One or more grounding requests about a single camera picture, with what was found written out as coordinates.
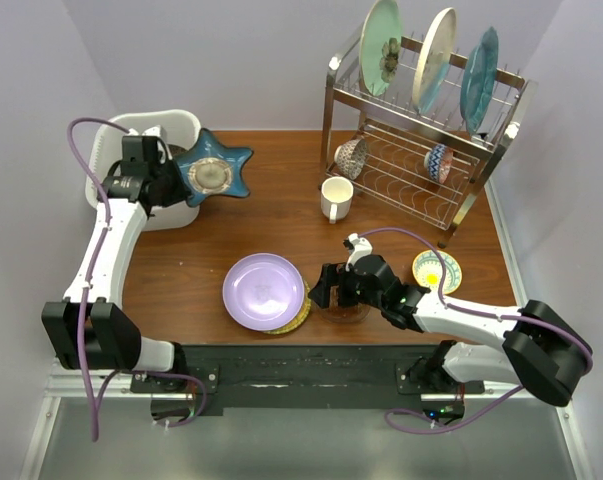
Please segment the blue star-shaped dish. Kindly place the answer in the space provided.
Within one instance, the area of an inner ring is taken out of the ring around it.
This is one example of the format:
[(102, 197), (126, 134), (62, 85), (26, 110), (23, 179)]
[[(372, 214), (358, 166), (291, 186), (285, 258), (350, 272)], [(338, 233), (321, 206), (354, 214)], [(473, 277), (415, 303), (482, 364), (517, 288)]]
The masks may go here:
[(253, 154), (249, 147), (225, 146), (211, 130), (202, 128), (194, 146), (174, 158), (188, 190), (185, 203), (195, 208), (211, 196), (248, 197), (243, 168)]

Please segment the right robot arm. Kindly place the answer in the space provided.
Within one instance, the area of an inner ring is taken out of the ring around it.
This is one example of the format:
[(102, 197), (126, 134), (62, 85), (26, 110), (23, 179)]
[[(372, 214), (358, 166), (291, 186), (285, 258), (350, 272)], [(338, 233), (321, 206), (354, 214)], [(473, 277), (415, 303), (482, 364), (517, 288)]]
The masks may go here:
[(380, 255), (323, 265), (309, 297), (321, 309), (332, 302), (343, 308), (363, 304), (399, 329), (458, 338), (422, 369), (440, 393), (487, 380), (520, 385), (537, 399), (564, 407), (592, 368), (591, 347), (546, 303), (452, 304), (427, 287), (401, 281)]

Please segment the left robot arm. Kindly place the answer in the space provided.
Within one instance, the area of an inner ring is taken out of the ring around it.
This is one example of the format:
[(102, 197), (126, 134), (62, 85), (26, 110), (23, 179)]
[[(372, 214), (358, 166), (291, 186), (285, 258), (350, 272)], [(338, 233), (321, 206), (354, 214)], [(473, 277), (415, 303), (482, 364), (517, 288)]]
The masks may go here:
[(188, 194), (175, 162), (161, 155), (161, 138), (128, 133), (117, 169), (100, 182), (94, 229), (79, 270), (41, 318), (57, 359), (67, 370), (153, 372), (166, 392), (181, 390), (188, 368), (178, 346), (143, 336), (124, 313), (123, 287), (137, 240), (153, 210)]

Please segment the black striped plate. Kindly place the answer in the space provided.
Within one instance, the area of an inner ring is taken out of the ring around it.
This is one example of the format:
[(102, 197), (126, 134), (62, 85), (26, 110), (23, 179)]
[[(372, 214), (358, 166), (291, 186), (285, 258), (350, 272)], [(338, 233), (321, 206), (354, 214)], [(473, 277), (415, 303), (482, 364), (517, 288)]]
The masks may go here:
[(174, 144), (168, 144), (166, 147), (166, 157), (174, 158), (176, 156), (182, 155), (186, 151), (187, 151), (187, 149), (184, 147), (174, 145)]

